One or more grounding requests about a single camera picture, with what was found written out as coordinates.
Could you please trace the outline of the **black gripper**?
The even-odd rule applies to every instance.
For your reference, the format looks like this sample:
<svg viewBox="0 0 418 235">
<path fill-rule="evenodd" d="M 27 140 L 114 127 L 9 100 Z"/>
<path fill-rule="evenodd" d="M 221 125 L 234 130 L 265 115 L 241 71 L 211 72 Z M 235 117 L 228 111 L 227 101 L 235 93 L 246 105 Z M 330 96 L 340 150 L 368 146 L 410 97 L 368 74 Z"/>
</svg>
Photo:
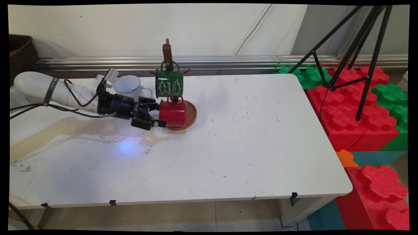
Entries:
<svg viewBox="0 0 418 235">
<path fill-rule="evenodd" d="M 131 126 L 151 130 L 154 127 L 165 128 L 167 122 L 154 119 L 149 112 L 159 111 L 160 104 L 155 99 L 138 96 L 137 99 L 114 94 L 111 101 L 111 114 L 114 118 L 131 119 Z"/>
</svg>

